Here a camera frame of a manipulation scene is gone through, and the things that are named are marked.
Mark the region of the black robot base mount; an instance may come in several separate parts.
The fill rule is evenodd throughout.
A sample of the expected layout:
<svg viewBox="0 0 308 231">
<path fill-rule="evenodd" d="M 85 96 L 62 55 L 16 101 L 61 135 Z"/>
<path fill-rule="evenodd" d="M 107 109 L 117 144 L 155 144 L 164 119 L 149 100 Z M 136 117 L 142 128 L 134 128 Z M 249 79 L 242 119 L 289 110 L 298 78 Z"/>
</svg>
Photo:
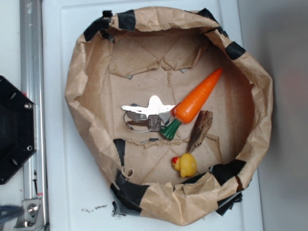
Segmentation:
<svg viewBox="0 0 308 231">
<path fill-rule="evenodd" d="M 0 183 L 6 184 L 36 151 L 34 104 L 0 77 Z"/>
</svg>

